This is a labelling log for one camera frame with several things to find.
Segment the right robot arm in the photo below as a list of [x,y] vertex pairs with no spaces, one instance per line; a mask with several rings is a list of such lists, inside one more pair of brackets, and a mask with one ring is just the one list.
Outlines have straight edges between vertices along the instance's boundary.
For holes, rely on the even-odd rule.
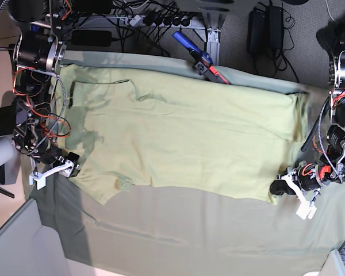
[[13,93],[17,96],[17,123],[13,141],[31,158],[33,175],[39,163],[69,178],[79,172],[79,156],[65,154],[58,140],[70,134],[64,117],[67,104],[60,70],[66,50],[64,24],[72,13],[71,1],[9,1],[10,19],[20,29],[13,48]]

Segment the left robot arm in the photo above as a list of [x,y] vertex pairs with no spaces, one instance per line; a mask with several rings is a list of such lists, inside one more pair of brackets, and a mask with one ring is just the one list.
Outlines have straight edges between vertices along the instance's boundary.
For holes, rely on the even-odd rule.
[[345,183],[345,19],[319,30],[317,39],[329,55],[331,90],[301,151],[305,152],[312,144],[320,159],[300,162],[277,175],[270,185],[274,196],[294,195],[296,189],[320,190],[331,182]]

